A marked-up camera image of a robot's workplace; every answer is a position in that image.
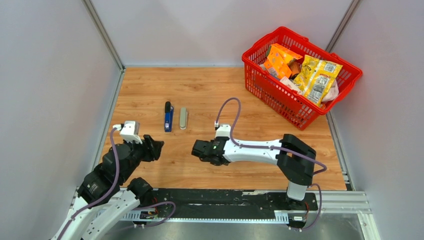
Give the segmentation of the grey white stapler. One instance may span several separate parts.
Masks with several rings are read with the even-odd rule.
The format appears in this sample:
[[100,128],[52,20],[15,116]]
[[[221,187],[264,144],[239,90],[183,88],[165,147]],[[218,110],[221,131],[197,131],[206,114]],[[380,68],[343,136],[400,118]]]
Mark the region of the grey white stapler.
[[188,110],[186,107],[180,109],[179,128],[185,130],[188,126]]

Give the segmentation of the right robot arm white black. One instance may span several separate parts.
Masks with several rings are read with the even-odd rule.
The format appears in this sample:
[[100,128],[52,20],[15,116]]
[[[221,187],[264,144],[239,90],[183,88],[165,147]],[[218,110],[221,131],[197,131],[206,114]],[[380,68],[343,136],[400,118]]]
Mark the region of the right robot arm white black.
[[196,140],[191,154],[214,166],[236,162],[255,162],[277,166],[288,180],[286,205],[299,209],[306,201],[306,190],[312,185],[316,151],[293,134],[270,141],[232,141],[229,136]]

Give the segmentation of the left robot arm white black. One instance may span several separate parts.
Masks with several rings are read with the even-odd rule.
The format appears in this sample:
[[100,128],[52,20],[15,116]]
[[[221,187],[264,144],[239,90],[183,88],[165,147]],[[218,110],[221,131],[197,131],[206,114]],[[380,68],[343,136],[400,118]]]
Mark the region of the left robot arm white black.
[[120,187],[141,162],[157,161],[164,144],[147,134],[141,141],[112,144],[103,162],[84,177],[74,206],[53,239],[99,240],[133,209],[155,210],[158,200],[143,178],[132,179],[124,191]]

